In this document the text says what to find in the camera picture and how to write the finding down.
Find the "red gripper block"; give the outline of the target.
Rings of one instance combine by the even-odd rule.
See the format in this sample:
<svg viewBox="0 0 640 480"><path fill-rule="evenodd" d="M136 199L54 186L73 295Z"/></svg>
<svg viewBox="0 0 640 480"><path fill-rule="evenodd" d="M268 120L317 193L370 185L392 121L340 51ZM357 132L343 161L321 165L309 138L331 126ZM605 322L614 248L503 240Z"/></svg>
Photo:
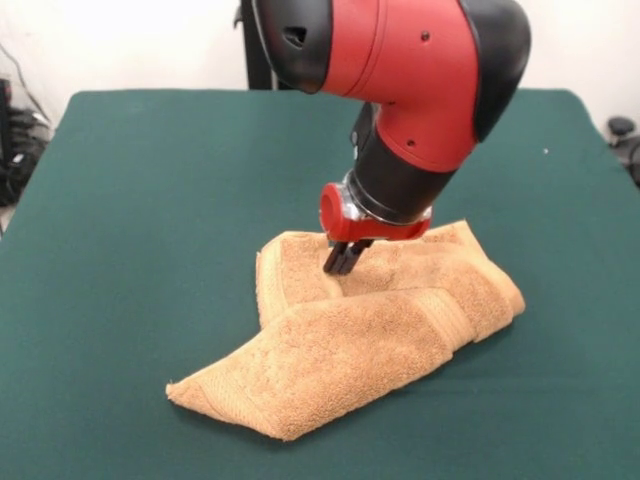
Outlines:
<svg viewBox="0 0 640 480"><path fill-rule="evenodd" d="M328 183L320 197L319 220L327 237L336 243L323 271L350 274L374 240L403 241L421 237L430 226L432 211L429 207L417 222L408 225L383 223L356 205L344 183Z"/></svg>

